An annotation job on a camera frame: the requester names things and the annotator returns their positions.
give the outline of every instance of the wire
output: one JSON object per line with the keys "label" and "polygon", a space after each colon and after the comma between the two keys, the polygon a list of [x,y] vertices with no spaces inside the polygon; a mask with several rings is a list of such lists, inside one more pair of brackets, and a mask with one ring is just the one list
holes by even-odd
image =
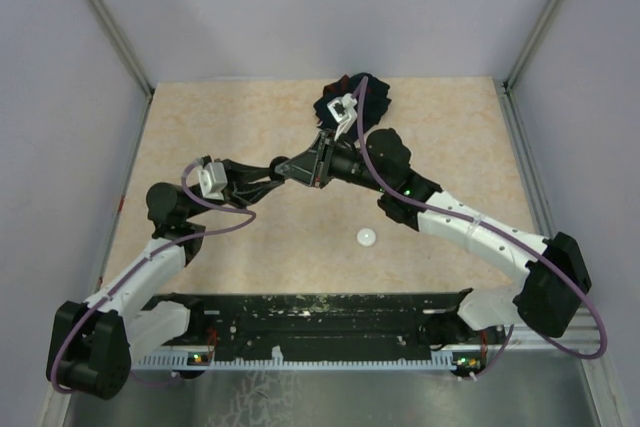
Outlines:
{"label": "wire", "polygon": [[62,363],[62,357],[64,357],[64,354],[69,348],[69,345],[71,345],[71,342],[73,341],[73,339],[76,337],[76,335],[78,335],[82,327],[84,327],[84,325],[91,318],[91,316],[95,314],[98,311],[98,309],[100,309],[100,307],[102,307],[111,297],[113,297],[122,288],[122,286],[126,284],[127,281],[142,268],[144,264],[146,264],[151,258],[155,257],[159,253],[167,250],[169,247],[173,247],[174,245],[180,245],[189,240],[199,239],[202,237],[209,237],[212,235],[220,235],[220,234],[235,232],[236,230],[240,230],[241,228],[246,227],[256,219],[256,213],[251,210],[222,207],[220,205],[215,205],[209,202],[205,202],[199,199],[198,197],[196,197],[195,194],[193,194],[193,192],[191,192],[191,190],[187,186],[187,177],[193,171],[193,169],[195,169],[196,166],[200,165],[200,163],[201,163],[200,159],[197,159],[191,164],[189,164],[182,172],[182,178],[181,178],[182,188],[185,194],[187,194],[187,196],[190,199],[192,199],[194,202],[197,202],[200,205],[204,205],[205,207],[208,207],[212,210],[219,210],[221,212],[230,212],[233,214],[245,214],[245,215],[248,215],[249,218],[231,227],[225,227],[223,229],[210,230],[207,232],[197,232],[195,234],[185,235],[184,237],[180,237],[179,239],[173,240],[169,243],[166,243],[158,247],[157,249],[153,250],[148,257],[141,258],[124,276],[122,276],[122,278],[109,291],[107,291],[107,294],[103,298],[98,300],[92,307],[90,307],[84,313],[82,317],[80,317],[80,320],[78,320],[78,322],[73,326],[73,328],[71,329],[67,337],[62,342],[62,345],[60,346],[60,349],[58,350],[58,353],[56,354],[56,357],[53,361],[53,365],[51,367],[51,385],[53,385],[53,389],[56,392],[60,394],[71,394],[74,392],[73,389],[68,389],[66,387],[63,387],[58,382],[58,369],[60,368],[60,364]]}
{"label": "wire", "polygon": [[[369,169],[369,172],[371,173],[371,176],[375,179],[375,181],[378,183],[378,185],[380,185],[380,187],[382,187],[382,189],[387,194],[389,194],[392,197],[395,197],[396,199],[398,199],[398,200],[400,200],[400,201],[402,201],[402,202],[404,202],[406,204],[413,205],[414,207],[418,207],[418,208],[424,209],[424,210],[431,210],[432,212],[436,212],[438,214],[447,215],[449,217],[454,217],[456,219],[464,220],[464,221],[469,222],[469,223],[473,223],[475,221],[475,219],[470,215],[461,214],[461,213],[455,212],[455,211],[441,209],[439,207],[435,207],[433,205],[429,205],[429,204],[426,204],[424,202],[420,202],[418,200],[412,199],[410,197],[404,196],[404,195],[396,192],[395,190],[393,190],[384,181],[384,179],[380,176],[380,174],[378,174],[378,172],[376,171],[376,169],[375,169],[375,167],[373,165],[373,162],[371,162],[371,158],[369,157],[369,152],[367,152],[367,146],[365,144],[365,139],[364,139],[364,121],[363,121],[364,99],[365,99],[365,95],[366,95],[366,91],[367,91],[367,83],[368,83],[368,81],[369,81],[368,77],[364,76],[362,78],[362,81],[360,81],[360,84],[358,85],[358,87],[354,91],[353,96],[355,97],[357,93],[359,93],[359,95],[360,95],[360,97],[358,98],[358,104],[357,104],[358,117],[357,117],[357,121],[356,121],[356,126],[357,126],[357,131],[358,131],[358,140],[360,142],[360,147],[361,147],[360,150],[362,152],[362,157],[364,159],[365,164],[367,165],[367,168]],[[578,351],[569,349],[568,347],[565,347],[564,345],[560,344],[556,340],[553,340],[553,339],[547,337],[546,335],[542,335],[542,334],[538,334],[538,335],[540,335],[544,340],[546,340],[548,343],[550,343],[551,345],[553,345],[557,349],[561,350],[562,352],[565,352],[565,353],[567,353],[569,355],[572,355],[574,357],[577,357],[579,359],[594,360],[594,359],[598,359],[598,358],[602,357],[604,355],[604,353],[607,351],[607,345],[608,345],[607,332],[606,332],[605,327],[604,327],[604,322],[602,320],[602,317],[600,316],[600,313],[596,309],[595,305],[593,305],[591,300],[589,300],[589,298],[584,294],[584,292],[582,292],[580,287],[578,287],[553,262],[551,262],[546,257],[543,257],[538,252],[536,252],[531,247],[529,247],[527,244],[525,244],[521,240],[517,239],[516,237],[512,236],[508,232],[504,232],[502,229],[500,229],[500,228],[498,228],[498,227],[496,227],[496,226],[494,226],[494,225],[492,225],[492,224],[490,224],[490,223],[488,223],[486,221],[479,222],[479,225],[481,227],[487,229],[488,231],[493,232],[494,234],[502,237],[503,239],[505,239],[506,241],[508,241],[512,245],[518,247],[520,250],[522,250],[525,253],[529,254],[530,256],[532,256],[533,258],[535,258],[536,260],[541,262],[549,270],[551,270],[551,272],[553,272],[556,276],[558,276],[560,278],[560,280],[562,280],[569,287],[569,289],[571,289],[571,291],[574,294],[576,294],[576,296],[582,301],[582,303],[585,305],[585,307],[591,313],[591,316],[593,317],[593,320],[595,321],[596,327],[597,327],[598,332],[600,334],[600,345],[598,346],[598,349],[595,352],[589,353],[589,354],[583,354],[582,352],[578,352]],[[510,336],[508,336],[507,340],[505,341],[505,346],[506,346],[506,342],[508,342],[509,338],[510,338]],[[500,349],[498,351],[498,353],[496,354],[496,357],[499,357],[502,354],[503,351],[504,351],[504,349]]]}
{"label": "wire", "polygon": [[494,355],[491,358],[491,360],[485,366],[485,368],[482,369],[477,374],[475,374],[473,377],[464,377],[465,380],[474,380],[475,381],[475,380],[479,379],[480,377],[482,377],[483,375],[486,375],[487,372],[489,372],[491,369],[493,369],[493,367],[496,365],[498,359],[500,357],[502,357],[502,354],[504,353],[505,349],[507,348],[507,345],[509,345],[509,341],[511,340],[511,336],[513,335],[513,329],[514,329],[513,325],[509,327],[509,331],[507,332],[507,336],[504,338],[504,342],[502,343],[502,345],[498,349],[498,352],[496,352],[496,355]]}
{"label": "wire", "polygon": [[484,330],[480,331],[480,339],[482,340],[482,349],[480,350],[480,359],[484,362],[487,360],[487,351],[489,350],[487,333]]}
{"label": "wire", "polygon": [[209,338],[207,339],[207,351],[209,352],[209,363],[213,362],[213,352],[218,346],[218,331],[215,329],[209,329]]}

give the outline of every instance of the white ball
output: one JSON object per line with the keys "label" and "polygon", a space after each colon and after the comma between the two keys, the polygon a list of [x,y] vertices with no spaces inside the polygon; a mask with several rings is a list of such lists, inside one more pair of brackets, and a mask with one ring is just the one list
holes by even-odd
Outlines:
{"label": "white ball", "polygon": [[371,247],[376,243],[376,233],[371,229],[362,229],[358,232],[358,243],[363,247]]}

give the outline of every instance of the marble-patterned surface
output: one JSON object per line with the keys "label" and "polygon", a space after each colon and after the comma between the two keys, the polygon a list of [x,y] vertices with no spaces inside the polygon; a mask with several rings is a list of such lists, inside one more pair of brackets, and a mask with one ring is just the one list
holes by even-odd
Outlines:
{"label": "marble-patterned surface", "polygon": [[[412,167],[458,199],[525,230],[532,222],[490,78],[386,79],[393,99],[381,127],[394,127]],[[316,136],[313,102],[323,80],[161,84],[127,192],[105,280],[141,251],[153,228],[144,198],[158,181],[179,183],[194,158],[211,155],[268,165]],[[271,193],[245,229],[205,239],[196,259],[163,292],[437,292],[508,282],[447,241],[387,219],[378,194],[333,181],[324,190],[295,182]],[[209,229],[243,216],[196,217]],[[370,248],[359,229],[378,234]]]}

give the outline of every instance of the black joint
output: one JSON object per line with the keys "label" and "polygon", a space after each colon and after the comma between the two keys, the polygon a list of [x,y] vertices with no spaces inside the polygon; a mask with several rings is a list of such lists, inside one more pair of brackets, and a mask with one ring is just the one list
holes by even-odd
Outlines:
{"label": "black joint", "polygon": [[409,174],[411,151],[394,129],[375,130],[365,143],[371,162],[381,175],[403,179]]}
{"label": "black joint", "polygon": [[278,181],[286,180],[284,175],[277,174],[275,169],[276,169],[276,166],[282,164],[283,162],[286,162],[287,160],[289,160],[289,157],[280,156],[280,157],[276,157],[271,161],[271,163],[269,164],[269,178],[271,180],[278,180]]}
{"label": "black joint", "polygon": [[147,218],[159,224],[180,225],[208,209],[193,202],[179,185],[158,182],[147,191]]}
{"label": "black joint", "polygon": [[[550,260],[585,294],[591,279],[578,243],[573,237],[558,232],[549,242],[543,257]],[[530,270],[520,295],[513,303],[525,323],[539,334],[562,337],[581,301],[556,274],[542,262],[530,262]]]}
{"label": "black joint", "polygon": [[360,152],[352,143],[342,142],[343,138],[334,142],[330,155],[327,156],[328,162],[324,163],[326,170],[321,177],[336,178],[367,189],[378,190],[380,187],[362,161]]}
{"label": "black joint", "polygon": [[473,289],[461,290],[453,308],[437,315],[429,315],[423,327],[430,345],[465,343],[476,335],[458,315],[460,304],[472,291]]}
{"label": "black joint", "polygon": [[274,172],[308,187],[324,187],[330,179],[323,178],[321,169],[333,151],[331,135],[331,132],[321,130],[307,150],[280,164],[272,165]]}
{"label": "black joint", "polygon": [[[205,231],[204,225],[185,222],[183,225],[179,227],[160,226],[153,233],[152,237],[154,239],[162,237],[163,239],[167,239],[167,240],[178,240],[182,237],[186,237],[187,235],[199,234],[204,231]],[[184,248],[185,261],[186,261],[185,266],[189,265],[189,263],[198,254],[198,252],[200,252],[200,248],[202,247],[202,240],[203,240],[202,237],[197,237],[195,239],[182,242],[180,244]]]}
{"label": "black joint", "polygon": [[[87,304],[65,302],[56,312],[47,361],[47,379],[63,342],[87,312]],[[95,312],[73,338],[58,367],[57,380],[71,389],[111,399],[131,370],[124,321],[116,311]]]}
{"label": "black joint", "polygon": [[[425,179],[413,170],[409,170],[409,175],[396,190],[406,197],[426,203],[433,194],[442,192],[442,187],[429,179]],[[394,222],[404,224],[416,232],[419,230],[418,213],[426,210],[409,205],[387,193],[378,200],[378,207],[384,210],[387,217]]]}

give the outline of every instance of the white wall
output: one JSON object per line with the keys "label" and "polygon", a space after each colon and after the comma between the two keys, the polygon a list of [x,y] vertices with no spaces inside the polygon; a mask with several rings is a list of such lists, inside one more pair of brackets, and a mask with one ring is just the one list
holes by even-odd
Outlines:
{"label": "white wall", "polygon": [[581,242],[630,400],[640,392],[639,80],[638,0],[566,0],[516,91],[557,227]]}
{"label": "white wall", "polygon": [[23,427],[53,315],[104,253],[145,99],[84,0],[0,11],[0,424]]}
{"label": "white wall", "polygon": [[105,0],[152,83],[505,78],[546,0]]}

